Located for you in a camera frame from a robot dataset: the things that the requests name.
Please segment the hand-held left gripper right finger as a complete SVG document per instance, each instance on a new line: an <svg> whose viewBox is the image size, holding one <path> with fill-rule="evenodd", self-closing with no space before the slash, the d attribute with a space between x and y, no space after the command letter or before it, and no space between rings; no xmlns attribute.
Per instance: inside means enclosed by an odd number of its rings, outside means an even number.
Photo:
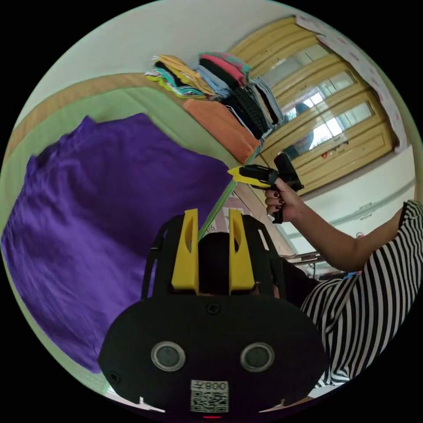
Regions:
<svg viewBox="0 0 423 423"><path fill-rule="evenodd" d="M237 209L229 210L229 294L251 291L255 279L250 260L243 215Z"/></svg>

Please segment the person's right hand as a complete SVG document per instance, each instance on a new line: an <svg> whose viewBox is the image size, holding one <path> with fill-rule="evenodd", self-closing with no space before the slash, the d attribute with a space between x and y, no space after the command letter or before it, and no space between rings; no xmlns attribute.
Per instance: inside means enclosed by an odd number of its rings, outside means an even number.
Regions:
<svg viewBox="0 0 423 423"><path fill-rule="evenodd" d="M267 214L272 217L280 214L283 222L293 223L304 205L296 192L281 179L277 179L275 188L267 189L264 194Z"/></svg>

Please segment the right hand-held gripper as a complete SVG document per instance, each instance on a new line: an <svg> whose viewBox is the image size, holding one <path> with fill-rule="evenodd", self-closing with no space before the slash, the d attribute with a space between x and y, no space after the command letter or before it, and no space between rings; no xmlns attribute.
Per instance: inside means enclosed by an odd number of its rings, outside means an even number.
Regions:
<svg viewBox="0 0 423 423"><path fill-rule="evenodd" d="M247 184L262 191L272 190L279 192L276 181L281 178L280 173L270 167L251 164L234 167L227 171L236 183Z"/></svg>

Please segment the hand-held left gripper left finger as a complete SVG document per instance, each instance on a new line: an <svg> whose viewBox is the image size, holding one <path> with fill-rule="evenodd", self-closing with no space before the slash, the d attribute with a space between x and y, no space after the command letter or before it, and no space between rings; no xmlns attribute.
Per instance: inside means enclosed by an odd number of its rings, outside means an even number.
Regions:
<svg viewBox="0 0 423 423"><path fill-rule="evenodd" d="M175 291L199 293L198 210L185 211L171 279Z"/></svg>

